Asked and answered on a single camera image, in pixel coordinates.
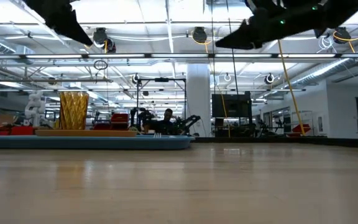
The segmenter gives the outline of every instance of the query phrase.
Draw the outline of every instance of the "wooden board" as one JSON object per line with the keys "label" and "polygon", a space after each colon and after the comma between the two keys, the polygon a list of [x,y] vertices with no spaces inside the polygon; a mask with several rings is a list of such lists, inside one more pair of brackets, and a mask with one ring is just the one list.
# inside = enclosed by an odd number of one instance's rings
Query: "wooden board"
{"label": "wooden board", "polygon": [[135,137],[136,131],[110,130],[36,130],[37,136],[71,136],[71,137]]}

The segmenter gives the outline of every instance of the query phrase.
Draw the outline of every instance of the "wooden floor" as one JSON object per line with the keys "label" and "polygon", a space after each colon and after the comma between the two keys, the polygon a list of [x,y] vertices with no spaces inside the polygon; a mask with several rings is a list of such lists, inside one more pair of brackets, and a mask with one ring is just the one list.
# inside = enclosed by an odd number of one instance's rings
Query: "wooden floor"
{"label": "wooden floor", "polygon": [[358,223],[358,149],[0,150],[0,223]]}

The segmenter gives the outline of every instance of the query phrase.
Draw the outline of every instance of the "blue platform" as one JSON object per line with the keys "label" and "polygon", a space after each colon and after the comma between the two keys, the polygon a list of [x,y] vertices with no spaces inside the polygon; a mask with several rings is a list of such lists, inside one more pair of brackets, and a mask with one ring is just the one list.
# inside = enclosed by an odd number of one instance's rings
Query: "blue platform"
{"label": "blue platform", "polygon": [[0,136],[0,149],[186,149],[193,137],[138,135],[119,137]]}

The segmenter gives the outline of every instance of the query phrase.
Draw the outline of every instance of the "red object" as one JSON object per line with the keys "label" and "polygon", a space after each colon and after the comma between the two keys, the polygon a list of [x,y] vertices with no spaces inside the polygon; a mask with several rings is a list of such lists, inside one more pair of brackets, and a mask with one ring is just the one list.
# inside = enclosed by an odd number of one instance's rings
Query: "red object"
{"label": "red object", "polygon": [[117,131],[128,130],[128,114],[113,114],[111,116],[111,129]]}
{"label": "red object", "polygon": [[128,114],[113,114],[110,123],[97,123],[93,126],[93,130],[115,130],[127,131],[128,130]]}
{"label": "red object", "polygon": [[[304,124],[303,125],[303,130],[305,131],[305,133],[307,133],[308,131],[311,130],[309,124]],[[288,137],[300,137],[302,134],[302,129],[301,129],[301,125],[298,124],[295,126],[295,128],[292,129],[293,133],[288,133],[287,136]]]}
{"label": "red object", "polygon": [[33,135],[34,128],[31,126],[18,126],[13,127],[11,130],[11,135]]}

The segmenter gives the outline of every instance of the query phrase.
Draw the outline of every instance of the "white wall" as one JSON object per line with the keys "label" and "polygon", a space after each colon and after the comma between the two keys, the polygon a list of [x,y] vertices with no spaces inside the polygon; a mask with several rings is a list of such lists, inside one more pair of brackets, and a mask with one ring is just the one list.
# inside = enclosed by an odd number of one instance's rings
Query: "white wall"
{"label": "white wall", "polygon": [[[329,136],[329,116],[328,116],[328,99],[327,99],[327,89],[325,80],[321,81],[316,86],[307,86],[306,91],[304,92],[294,92],[296,102],[298,104],[299,111],[312,111],[313,112],[313,127],[314,135],[327,135]],[[269,100],[267,105],[260,105],[253,107],[252,115],[261,114],[263,119],[263,114],[290,107],[290,111],[295,112],[295,106],[291,94],[288,93],[284,96],[284,100]],[[318,133],[318,117],[323,117],[323,132]],[[296,115],[292,116],[293,120],[298,121]]]}
{"label": "white wall", "polygon": [[329,84],[328,109],[330,138],[358,138],[357,105],[358,84]]}

